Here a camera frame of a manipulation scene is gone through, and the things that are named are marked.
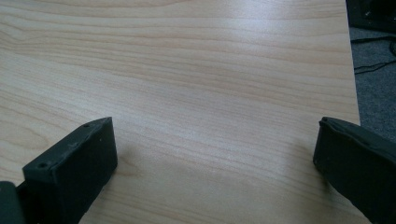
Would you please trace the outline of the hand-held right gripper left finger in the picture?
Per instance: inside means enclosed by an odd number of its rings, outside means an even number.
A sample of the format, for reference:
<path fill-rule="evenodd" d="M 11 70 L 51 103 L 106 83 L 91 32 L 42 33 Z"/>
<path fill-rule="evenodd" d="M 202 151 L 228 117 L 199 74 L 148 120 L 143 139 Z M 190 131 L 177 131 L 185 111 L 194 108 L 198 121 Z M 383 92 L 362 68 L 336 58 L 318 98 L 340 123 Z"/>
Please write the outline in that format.
<path fill-rule="evenodd" d="M 22 168 L 28 224 L 78 224 L 117 165 L 112 118 L 79 126 Z"/>

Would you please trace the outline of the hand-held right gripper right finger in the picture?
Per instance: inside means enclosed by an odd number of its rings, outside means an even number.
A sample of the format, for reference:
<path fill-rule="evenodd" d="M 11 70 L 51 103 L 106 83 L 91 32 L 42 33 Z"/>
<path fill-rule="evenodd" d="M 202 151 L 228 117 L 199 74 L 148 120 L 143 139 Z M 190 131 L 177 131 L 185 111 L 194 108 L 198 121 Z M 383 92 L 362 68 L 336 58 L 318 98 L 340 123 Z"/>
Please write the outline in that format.
<path fill-rule="evenodd" d="M 396 224 L 396 143 L 359 125 L 324 117 L 313 163 L 373 224 Z"/>

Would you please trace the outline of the black equipment base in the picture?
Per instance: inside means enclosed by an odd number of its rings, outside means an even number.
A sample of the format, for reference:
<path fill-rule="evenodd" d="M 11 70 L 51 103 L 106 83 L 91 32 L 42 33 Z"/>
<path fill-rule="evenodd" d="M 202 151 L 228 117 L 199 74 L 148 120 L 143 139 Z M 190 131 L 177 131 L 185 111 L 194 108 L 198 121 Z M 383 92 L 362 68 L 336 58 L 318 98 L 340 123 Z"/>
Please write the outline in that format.
<path fill-rule="evenodd" d="M 396 0 L 346 0 L 350 27 L 396 34 Z"/>

